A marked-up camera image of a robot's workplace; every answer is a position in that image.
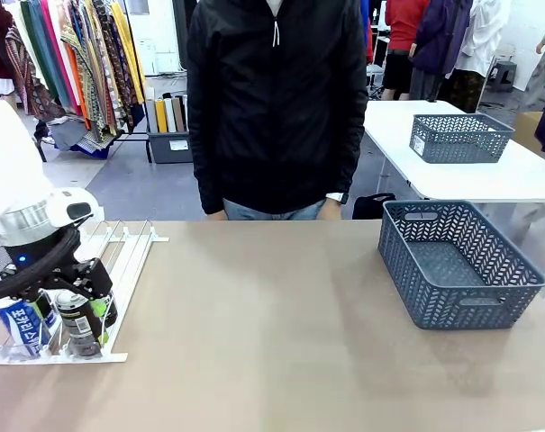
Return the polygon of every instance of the hand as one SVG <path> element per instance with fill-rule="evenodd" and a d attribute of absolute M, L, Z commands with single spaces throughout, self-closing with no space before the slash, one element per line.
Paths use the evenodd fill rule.
<path fill-rule="evenodd" d="M 408 58 L 411 59 L 412 57 L 414 57 L 414 52 L 416 51 L 416 44 L 413 43 L 413 46 L 410 47 L 410 52 L 408 53 Z"/>
<path fill-rule="evenodd" d="M 226 211 L 220 210 L 220 211 L 217 211 L 216 213 L 209 214 L 207 219 L 209 221 L 227 221 L 228 216 L 226 215 Z"/>
<path fill-rule="evenodd" d="M 318 221 L 340 221 L 342 219 L 341 204 L 336 200 L 326 198 L 316 219 Z"/>

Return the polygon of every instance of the purple jacket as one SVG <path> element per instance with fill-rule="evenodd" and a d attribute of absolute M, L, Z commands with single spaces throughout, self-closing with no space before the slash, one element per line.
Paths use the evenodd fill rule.
<path fill-rule="evenodd" d="M 457 0 L 431 0 L 424 12 L 416 33 L 416 53 L 414 66 L 429 74 L 438 74 L 442 66 L 442 56 L 450 36 L 452 14 Z M 454 37 L 450 43 L 442 74 L 448 74 L 459 57 L 464 33 L 470 23 L 472 0 L 460 0 L 459 16 L 454 26 Z"/>

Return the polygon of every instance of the storage bin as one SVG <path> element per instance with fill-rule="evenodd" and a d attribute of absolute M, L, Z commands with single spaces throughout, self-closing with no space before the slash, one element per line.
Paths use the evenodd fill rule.
<path fill-rule="evenodd" d="M 188 132 L 148 132 L 154 162 L 157 164 L 181 164 L 192 162 Z"/>
<path fill-rule="evenodd" d="M 386 202 L 378 250 L 421 329 L 508 329 L 544 276 L 469 202 Z"/>
<path fill-rule="evenodd" d="M 494 163 L 513 134 L 484 114 L 415 115 L 410 147 L 430 164 Z"/>

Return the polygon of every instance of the white jacket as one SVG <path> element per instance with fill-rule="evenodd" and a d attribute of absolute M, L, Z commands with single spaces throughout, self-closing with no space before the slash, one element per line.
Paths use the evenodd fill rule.
<path fill-rule="evenodd" d="M 511 0 L 474 0 L 455 69 L 488 73 L 492 57 L 510 18 Z"/>

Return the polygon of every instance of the brown table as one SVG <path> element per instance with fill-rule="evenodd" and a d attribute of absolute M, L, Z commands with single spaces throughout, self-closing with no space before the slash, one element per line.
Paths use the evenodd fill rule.
<path fill-rule="evenodd" d="M 379 222 L 159 222 L 125 364 L 0 366 L 0 432 L 545 428 L 545 303 L 420 330 Z"/>

